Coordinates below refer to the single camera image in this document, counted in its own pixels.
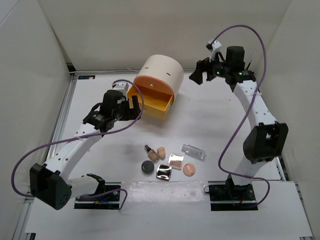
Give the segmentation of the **yellow drawer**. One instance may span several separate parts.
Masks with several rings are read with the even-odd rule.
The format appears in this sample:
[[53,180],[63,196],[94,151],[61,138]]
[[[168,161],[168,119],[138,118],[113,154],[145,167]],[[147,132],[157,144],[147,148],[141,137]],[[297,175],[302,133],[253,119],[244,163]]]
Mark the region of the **yellow drawer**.
[[174,102],[174,95],[138,86],[144,100],[143,113],[165,120],[167,113]]

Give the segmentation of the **cream drawer organizer shell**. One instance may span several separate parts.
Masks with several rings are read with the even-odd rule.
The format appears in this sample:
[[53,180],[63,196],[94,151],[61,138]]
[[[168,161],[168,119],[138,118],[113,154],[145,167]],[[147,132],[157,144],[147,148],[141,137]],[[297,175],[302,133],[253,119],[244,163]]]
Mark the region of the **cream drawer organizer shell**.
[[148,75],[166,82],[174,91],[175,97],[182,85],[184,70],[175,59],[155,54],[146,60],[137,76],[139,75]]

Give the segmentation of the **orange drawer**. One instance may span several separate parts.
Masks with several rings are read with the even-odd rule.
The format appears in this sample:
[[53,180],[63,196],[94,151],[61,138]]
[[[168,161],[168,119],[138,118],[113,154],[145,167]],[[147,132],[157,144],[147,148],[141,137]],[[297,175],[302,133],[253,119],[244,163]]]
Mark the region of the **orange drawer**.
[[138,75],[133,83],[138,87],[144,87],[150,90],[154,90],[160,93],[174,95],[173,89],[163,80],[149,76],[149,75]]

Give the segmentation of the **beige makeup sponge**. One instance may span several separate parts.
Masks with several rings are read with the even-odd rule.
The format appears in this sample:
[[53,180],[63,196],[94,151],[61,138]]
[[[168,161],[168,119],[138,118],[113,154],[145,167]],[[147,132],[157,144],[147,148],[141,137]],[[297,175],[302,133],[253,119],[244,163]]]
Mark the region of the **beige makeup sponge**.
[[159,155],[159,158],[161,160],[164,160],[166,158],[166,151],[165,151],[165,148],[164,147],[159,147],[157,148],[157,154]]

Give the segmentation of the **round pink powder puff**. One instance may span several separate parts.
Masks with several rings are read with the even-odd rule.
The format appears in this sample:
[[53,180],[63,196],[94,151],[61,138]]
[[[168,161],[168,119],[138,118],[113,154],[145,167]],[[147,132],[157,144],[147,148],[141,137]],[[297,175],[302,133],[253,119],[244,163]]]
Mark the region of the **round pink powder puff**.
[[196,168],[191,163],[185,164],[182,170],[183,170],[183,173],[188,177],[192,177],[196,173]]

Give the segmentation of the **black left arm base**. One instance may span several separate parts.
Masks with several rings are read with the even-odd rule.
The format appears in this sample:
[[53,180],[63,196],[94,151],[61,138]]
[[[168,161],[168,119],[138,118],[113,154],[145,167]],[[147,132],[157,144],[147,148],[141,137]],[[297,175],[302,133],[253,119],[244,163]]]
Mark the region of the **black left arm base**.
[[97,182],[94,193],[77,196],[74,209],[77,210],[121,210],[128,197],[128,191],[121,185],[107,183],[102,177],[88,173],[87,177]]

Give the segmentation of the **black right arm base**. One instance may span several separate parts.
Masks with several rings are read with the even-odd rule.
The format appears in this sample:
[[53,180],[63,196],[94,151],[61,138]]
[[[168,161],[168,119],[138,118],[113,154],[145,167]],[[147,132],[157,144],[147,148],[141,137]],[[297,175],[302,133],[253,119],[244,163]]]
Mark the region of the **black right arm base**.
[[203,188],[209,194],[212,212],[257,211],[258,205],[252,184],[231,186],[228,183],[209,184]]

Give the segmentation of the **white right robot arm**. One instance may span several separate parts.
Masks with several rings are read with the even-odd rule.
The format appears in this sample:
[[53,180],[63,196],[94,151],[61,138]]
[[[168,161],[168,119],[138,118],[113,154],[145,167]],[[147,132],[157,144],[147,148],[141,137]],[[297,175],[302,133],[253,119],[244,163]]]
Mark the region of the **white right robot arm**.
[[224,188],[226,197],[236,200],[260,168],[281,155],[289,128],[286,123],[278,122],[269,111],[258,90],[254,73],[245,69],[245,50],[242,46],[229,46],[226,56],[220,52],[221,46],[217,41],[206,47],[211,56],[196,63],[189,79],[201,85],[203,73],[206,73],[208,82],[216,77],[224,78],[240,101],[250,124],[250,133],[243,143],[244,156],[236,170],[229,174]]

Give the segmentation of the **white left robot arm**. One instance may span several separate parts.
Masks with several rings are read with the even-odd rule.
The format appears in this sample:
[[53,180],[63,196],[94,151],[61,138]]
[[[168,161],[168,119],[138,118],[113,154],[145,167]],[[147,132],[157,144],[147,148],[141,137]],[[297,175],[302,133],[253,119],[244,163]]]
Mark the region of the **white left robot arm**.
[[138,96],[129,100],[119,90],[108,90],[103,101],[92,107],[83,119],[74,138],[42,165],[34,164],[30,171],[31,194],[55,210],[62,209],[70,199],[84,197],[100,200],[105,195],[105,180],[88,173],[70,178],[70,173],[90,148],[110,133],[117,121],[134,121],[141,117]]

